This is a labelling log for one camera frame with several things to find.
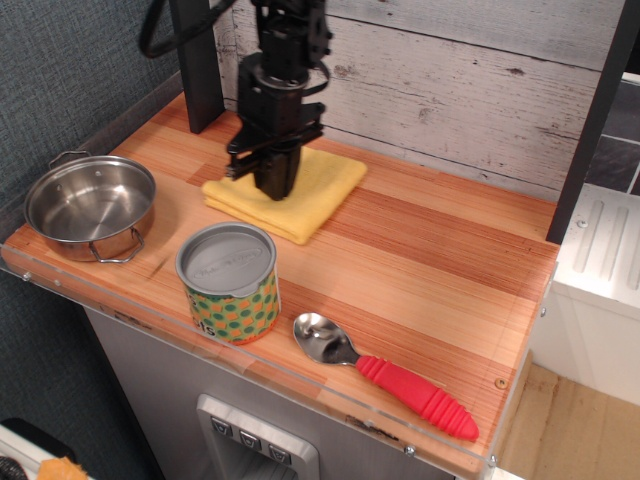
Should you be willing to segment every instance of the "folded cloth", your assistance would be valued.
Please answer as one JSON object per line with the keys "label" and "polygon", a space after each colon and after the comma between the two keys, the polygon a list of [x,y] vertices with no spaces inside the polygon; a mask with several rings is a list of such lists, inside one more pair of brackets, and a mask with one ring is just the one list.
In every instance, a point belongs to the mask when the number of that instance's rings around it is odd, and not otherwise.
{"label": "folded cloth", "polygon": [[283,200],[272,200],[256,188],[253,175],[210,180],[202,192],[208,206],[304,245],[366,172],[357,160],[303,148],[295,184]]}

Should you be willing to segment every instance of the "metal pot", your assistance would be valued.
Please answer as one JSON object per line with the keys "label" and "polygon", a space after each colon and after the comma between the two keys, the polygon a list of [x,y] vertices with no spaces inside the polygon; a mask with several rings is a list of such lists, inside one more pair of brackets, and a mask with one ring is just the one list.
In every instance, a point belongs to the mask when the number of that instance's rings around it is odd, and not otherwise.
{"label": "metal pot", "polygon": [[[65,152],[51,163],[70,154]],[[72,260],[125,263],[144,248],[153,223],[156,184],[133,160],[89,156],[52,168],[29,190],[27,223]],[[125,258],[117,255],[134,249]]]}

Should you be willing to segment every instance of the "green patterned can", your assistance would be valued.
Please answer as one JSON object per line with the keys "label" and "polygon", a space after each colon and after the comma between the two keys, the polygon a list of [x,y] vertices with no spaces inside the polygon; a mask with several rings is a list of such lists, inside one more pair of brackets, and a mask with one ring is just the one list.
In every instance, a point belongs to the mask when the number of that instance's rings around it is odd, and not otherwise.
{"label": "green patterned can", "polygon": [[273,328],[280,312],[276,248],[258,227],[225,222],[200,230],[180,248],[176,271],[206,334],[241,345]]}

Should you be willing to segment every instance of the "black metal frame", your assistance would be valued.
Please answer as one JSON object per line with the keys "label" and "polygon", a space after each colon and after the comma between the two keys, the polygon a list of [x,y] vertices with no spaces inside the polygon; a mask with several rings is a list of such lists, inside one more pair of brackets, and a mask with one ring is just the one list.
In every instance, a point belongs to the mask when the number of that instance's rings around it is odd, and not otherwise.
{"label": "black metal frame", "polygon": [[640,2],[627,0],[547,233],[550,242],[561,244],[567,232],[639,29]]}
{"label": "black metal frame", "polygon": [[[175,32],[209,13],[208,0],[169,0]],[[200,133],[225,111],[213,29],[178,47],[189,128]]]}

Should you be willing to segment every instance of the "wooden floor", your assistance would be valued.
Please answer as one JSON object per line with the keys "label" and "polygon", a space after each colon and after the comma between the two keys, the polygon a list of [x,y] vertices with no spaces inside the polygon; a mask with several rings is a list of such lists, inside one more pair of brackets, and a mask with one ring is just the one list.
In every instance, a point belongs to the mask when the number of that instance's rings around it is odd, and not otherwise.
{"label": "wooden floor", "polygon": [[640,478],[640,407],[535,364],[498,455],[526,480]]}

